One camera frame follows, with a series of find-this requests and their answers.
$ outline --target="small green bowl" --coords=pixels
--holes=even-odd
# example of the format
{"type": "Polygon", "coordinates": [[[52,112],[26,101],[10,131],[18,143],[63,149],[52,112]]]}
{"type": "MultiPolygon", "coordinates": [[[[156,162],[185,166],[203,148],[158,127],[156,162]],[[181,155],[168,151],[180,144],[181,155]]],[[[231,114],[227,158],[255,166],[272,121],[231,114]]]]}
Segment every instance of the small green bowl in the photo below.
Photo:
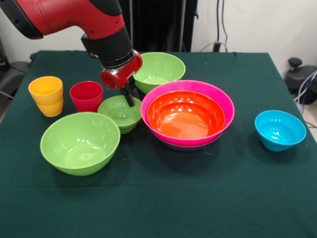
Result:
{"type": "Polygon", "coordinates": [[[98,113],[110,117],[119,127],[121,134],[132,131],[141,120],[141,101],[133,98],[135,105],[130,107],[124,96],[114,96],[103,101],[98,113]]]}
{"type": "Polygon", "coordinates": [[[171,54],[151,52],[141,57],[143,64],[134,79],[135,85],[145,94],[159,85],[177,81],[185,74],[184,62],[171,54]]]}
{"type": "Polygon", "coordinates": [[[58,170],[87,176],[102,169],[120,141],[116,123],[98,113],[76,113],[54,122],[43,134],[43,157],[58,170]]]}

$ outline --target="plastic bowl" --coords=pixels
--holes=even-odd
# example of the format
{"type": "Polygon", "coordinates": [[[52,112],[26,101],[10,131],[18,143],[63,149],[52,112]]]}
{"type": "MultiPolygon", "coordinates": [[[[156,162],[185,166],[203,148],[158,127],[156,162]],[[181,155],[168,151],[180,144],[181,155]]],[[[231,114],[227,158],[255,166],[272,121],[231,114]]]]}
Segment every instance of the plastic bowl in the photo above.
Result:
{"type": "Polygon", "coordinates": [[[154,99],[147,117],[152,128],[178,139],[200,139],[220,131],[222,108],[213,99],[191,91],[173,91],[154,99]]]}
{"type": "Polygon", "coordinates": [[[174,145],[181,145],[181,146],[199,146],[203,144],[207,144],[213,141],[218,135],[220,135],[223,131],[225,131],[233,121],[234,118],[234,106],[230,97],[223,92],[221,89],[217,88],[208,83],[195,81],[195,80],[180,80],[171,83],[167,83],[161,85],[151,92],[149,92],[143,99],[141,104],[141,116],[144,123],[150,128],[150,130],[156,134],[162,140],[174,144],[174,145]],[[170,136],[165,136],[162,133],[158,132],[157,130],[153,129],[148,121],[147,118],[147,110],[150,103],[157,98],[158,96],[176,90],[185,90],[185,91],[193,91],[197,93],[202,93],[212,99],[214,99],[223,109],[225,122],[223,128],[216,134],[207,136],[203,139],[196,139],[196,140],[182,140],[182,139],[175,139],[170,136]]]}
{"type": "Polygon", "coordinates": [[[304,124],[295,116],[282,111],[265,111],[255,119],[262,144],[271,151],[283,151],[306,137],[304,124]]]}
{"type": "Polygon", "coordinates": [[[135,85],[145,94],[155,87],[179,80],[186,71],[184,62],[161,52],[141,54],[142,67],[134,74],[135,85]]]}
{"type": "Polygon", "coordinates": [[[103,168],[120,141],[115,122],[98,113],[76,113],[54,122],[43,134],[43,157],[58,170],[76,176],[103,168]]]}
{"type": "Polygon", "coordinates": [[[156,138],[159,139],[164,145],[166,145],[167,147],[176,150],[176,151],[180,151],[180,152],[194,152],[194,151],[198,151],[198,150],[202,150],[204,149],[206,146],[210,145],[211,143],[213,143],[215,140],[217,140],[220,137],[221,134],[219,134],[214,140],[212,140],[211,142],[208,142],[207,144],[204,145],[198,145],[198,146],[181,146],[181,145],[173,145],[171,143],[168,143],[166,141],[163,141],[161,138],[159,138],[157,135],[156,138]]]}
{"type": "Polygon", "coordinates": [[[121,134],[132,131],[141,120],[141,101],[133,98],[135,105],[130,107],[124,96],[108,98],[100,104],[98,113],[110,117],[118,125],[121,134]]]}

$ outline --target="large green bowl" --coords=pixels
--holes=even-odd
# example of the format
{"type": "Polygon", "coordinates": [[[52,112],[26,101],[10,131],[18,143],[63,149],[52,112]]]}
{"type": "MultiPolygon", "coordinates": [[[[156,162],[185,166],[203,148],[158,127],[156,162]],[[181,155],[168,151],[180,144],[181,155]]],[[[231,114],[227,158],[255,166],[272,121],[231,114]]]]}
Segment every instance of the large green bowl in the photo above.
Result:
{"type": "Polygon", "coordinates": [[[98,113],[110,117],[118,125],[121,134],[132,131],[141,120],[141,101],[134,99],[130,107],[124,96],[114,96],[103,101],[98,107],[98,113]]]}
{"type": "Polygon", "coordinates": [[[185,74],[184,62],[171,54],[151,52],[141,57],[143,64],[134,79],[135,85],[145,94],[159,85],[177,81],[185,74]]]}
{"type": "Polygon", "coordinates": [[[120,141],[116,123],[98,113],[76,113],[54,122],[43,134],[43,157],[58,170],[76,176],[103,168],[120,141]]]}

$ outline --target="bowl rim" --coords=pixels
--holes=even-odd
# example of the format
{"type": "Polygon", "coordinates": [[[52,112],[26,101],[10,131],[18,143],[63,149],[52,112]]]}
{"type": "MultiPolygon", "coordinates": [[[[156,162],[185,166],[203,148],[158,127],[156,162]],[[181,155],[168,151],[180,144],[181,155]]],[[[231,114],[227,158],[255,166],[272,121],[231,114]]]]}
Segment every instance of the bowl rim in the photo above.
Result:
{"type": "MultiPolygon", "coordinates": [[[[189,141],[189,142],[196,143],[196,142],[199,142],[199,141],[201,141],[201,140],[206,140],[206,139],[208,140],[209,138],[212,138],[212,137],[217,136],[218,134],[224,132],[224,131],[232,124],[233,119],[234,119],[234,117],[235,117],[235,107],[234,107],[234,104],[233,104],[233,102],[232,102],[232,99],[229,97],[229,95],[226,94],[222,89],[218,88],[217,86],[215,86],[215,85],[213,85],[213,84],[206,83],[206,82],[202,82],[202,81],[198,81],[198,80],[193,80],[193,79],[184,79],[184,80],[180,80],[180,81],[173,81],[173,82],[170,82],[170,83],[168,83],[168,84],[179,84],[179,83],[186,83],[186,82],[195,82],[195,83],[199,83],[199,84],[201,84],[201,85],[205,85],[205,86],[208,86],[208,87],[213,87],[213,88],[219,90],[221,93],[223,93],[223,94],[229,99],[230,106],[231,106],[231,108],[232,108],[232,117],[229,119],[227,126],[224,126],[224,127],[223,127],[219,132],[217,132],[216,134],[209,135],[209,136],[204,137],[204,138],[201,138],[201,139],[184,140],[184,139],[177,139],[177,138],[174,138],[174,137],[170,137],[170,136],[164,135],[164,134],[160,133],[159,131],[155,130],[154,128],[152,128],[152,127],[149,125],[149,123],[145,120],[145,118],[143,118],[142,110],[141,110],[141,116],[142,116],[142,119],[143,119],[144,123],[145,123],[145,124],[148,126],[148,128],[149,128],[151,131],[153,131],[154,133],[156,133],[156,134],[158,134],[158,135],[160,135],[160,136],[166,137],[166,138],[168,138],[169,140],[177,140],[177,141],[179,141],[180,143],[188,142],[188,141],[189,141]]],[[[165,87],[166,85],[167,85],[167,84],[162,84],[162,85],[160,85],[160,86],[154,88],[152,91],[150,91],[150,92],[144,97],[144,99],[146,99],[147,97],[149,97],[149,95],[151,95],[152,93],[154,93],[154,92],[156,92],[157,90],[159,90],[160,87],[165,87]]]]}
{"type": "MultiPolygon", "coordinates": [[[[123,96],[123,95],[116,95],[116,96],[109,97],[109,98],[105,99],[105,100],[99,105],[98,110],[97,110],[97,113],[102,114],[101,112],[99,112],[99,108],[101,108],[101,106],[102,106],[102,104],[103,104],[104,102],[106,102],[107,100],[112,99],[112,98],[124,98],[124,96],[123,96]]],[[[138,98],[136,98],[136,97],[133,97],[133,99],[134,99],[134,101],[138,101],[138,102],[140,103],[140,116],[138,117],[137,120],[133,121],[132,123],[130,123],[130,124],[123,124],[123,125],[118,125],[118,124],[115,122],[115,120],[112,119],[112,120],[116,123],[116,125],[117,125],[119,128],[121,128],[121,127],[126,127],[126,126],[134,126],[134,124],[137,123],[137,122],[139,122],[139,121],[141,120],[141,118],[142,118],[142,116],[141,116],[141,104],[142,104],[142,102],[141,102],[140,99],[138,99],[138,98]]]]}
{"type": "Polygon", "coordinates": [[[150,106],[151,106],[157,99],[161,98],[162,96],[164,96],[164,95],[166,95],[166,94],[175,93],[175,92],[188,92],[188,93],[199,94],[199,95],[202,95],[203,97],[208,98],[208,99],[210,99],[211,101],[213,101],[213,102],[220,108],[220,110],[221,110],[221,112],[222,112],[222,115],[223,115],[223,123],[222,123],[221,129],[220,129],[219,131],[221,131],[221,130],[223,129],[224,124],[225,124],[225,121],[226,121],[226,116],[225,116],[225,114],[224,114],[223,108],[219,105],[219,103],[216,102],[216,101],[215,101],[214,99],[212,99],[211,97],[208,97],[207,95],[205,95],[205,94],[203,94],[203,93],[198,93],[198,92],[194,92],[194,91],[190,91],[190,90],[173,90],[173,91],[166,92],[166,93],[163,93],[163,94],[157,96],[153,101],[151,101],[151,103],[149,104],[149,106],[148,106],[148,108],[147,108],[147,112],[146,112],[147,118],[149,118],[148,115],[149,115],[149,108],[150,108],[150,106]]]}
{"type": "Polygon", "coordinates": [[[120,133],[120,130],[119,130],[119,127],[118,125],[110,118],[110,117],[107,117],[103,114],[99,114],[99,113],[93,113],[93,112],[82,112],[82,113],[73,113],[73,114],[69,114],[65,117],[62,117],[60,119],[58,119],[57,121],[55,121],[53,124],[51,124],[46,130],[45,132],[43,133],[42,137],[41,137],[41,141],[40,141],[40,151],[41,151],[41,154],[42,156],[44,157],[44,159],[50,163],[51,165],[55,166],[55,167],[58,167],[58,168],[61,168],[61,169],[66,169],[66,170],[81,170],[81,169],[88,169],[90,167],[93,167],[97,164],[100,164],[102,163],[103,161],[105,161],[110,155],[112,155],[118,148],[118,145],[120,143],[120,139],[121,139],[121,133],[120,133]],[[69,167],[64,167],[64,166],[61,166],[61,165],[58,165],[56,163],[53,163],[52,161],[50,161],[49,159],[46,158],[44,152],[43,152],[43,139],[44,139],[44,136],[48,133],[48,130],[53,127],[56,123],[58,123],[59,121],[65,119],[65,118],[70,118],[70,117],[76,117],[78,115],[83,115],[83,114],[86,114],[86,115],[98,115],[98,116],[101,116],[101,117],[105,117],[106,119],[108,119],[110,122],[112,122],[114,125],[115,125],[115,128],[117,130],[117,134],[119,135],[119,138],[118,138],[118,141],[116,142],[116,145],[115,145],[115,148],[111,151],[111,153],[108,154],[108,156],[106,158],[104,158],[103,160],[97,162],[97,163],[94,163],[92,165],[89,165],[89,166],[85,166],[85,167],[79,167],[79,168],[69,168],[69,167]]]}
{"type": "Polygon", "coordinates": [[[258,132],[258,134],[259,134],[260,136],[262,136],[262,137],[265,138],[266,140],[268,140],[268,141],[270,141],[270,142],[273,142],[274,144],[277,144],[277,145],[286,145],[286,146],[297,145],[298,143],[302,142],[302,141],[306,138],[306,134],[307,134],[306,127],[305,127],[305,125],[303,124],[303,122],[302,122],[301,120],[299,120],[296,116],[294,116],[294,115],[292,115],[292,114],[290,114],[290,113],[281,111],[281,110],[267,110],[267,111],[263,111],[263,112],[259,113],[259,114],[257,115],[257,117],[255,118],[255,120],[254,120],[254,125],[255,125],[256,130],[257,130],[257,132],[258,132]],[[283,113],[283,114],[286,114],[286,115],[288,115],[288,116],[294,118],[295,120],[297,120],[297,121],[300,123],[300,125],[302,126],[302,128],[304,129],[304,136],[303,136],[303,138],[301,138],[300,140],[298,140],[297,142],[294,142],[294,143],[281,143],[281,142],[277,142],[277,141],[271,140],[270,138],[267,138],[266,136],[264,136],[264,135],[260,132],[260,130],[259,130],[258,126],[257,126],[257,120],[258,120],[259,116],[261,116],[262,114],[271,113],[271,112],[283,113]]]}
{"type": "MultiPolygon", "coordinates": [[[[184,76],[185,72],[186,72],[186,65],[185,65],[185,63],[184,63],[179,57],[177,57],[177,56],[175,56],[175,55],[172,55],[172,54],[169,54],[169,53],[164,53],[164,52],[148,52],[148,53],[143,53],[143,54],[141,54],[141,56],[144,56],[144,55],[169,55],[169,56],[171,56],[172,58],[175,58],[175,59],[177,59],[178,61],[181,62],[182,66],[183,66],[183,72],[181,73],[181,76],[178,77],[177,79],[174,79],[174,80],[168,81],[168,82],[174,82],[174,81],[177,81],[177,80],[181,79],[181,78],[184,76]]],[[[135,80],[136,82],[143,83],[143,84],[149,85],[149,86],[159,86],[159,85],[165,84],[165,83],[145,83],[145,82],[139,80],[137,77],[135,77],[135,75],[137,75],[137,74],[138,74],[138,72],[136,72],[136,73],[133,74],[133,78],[134,78],[134,80],[135,80]]]]}

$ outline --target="black stand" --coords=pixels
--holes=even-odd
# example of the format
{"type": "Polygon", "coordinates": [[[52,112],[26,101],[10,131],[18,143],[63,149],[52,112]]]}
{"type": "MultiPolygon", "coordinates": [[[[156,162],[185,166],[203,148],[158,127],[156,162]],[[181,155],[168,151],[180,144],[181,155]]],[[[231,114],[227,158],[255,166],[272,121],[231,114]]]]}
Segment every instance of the black stand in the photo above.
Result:
{"type": "Polygon", "coordinates": [[[14,96],[28,70],[28,62],[9,64],[0,39],[0,91],[14,96]]]}

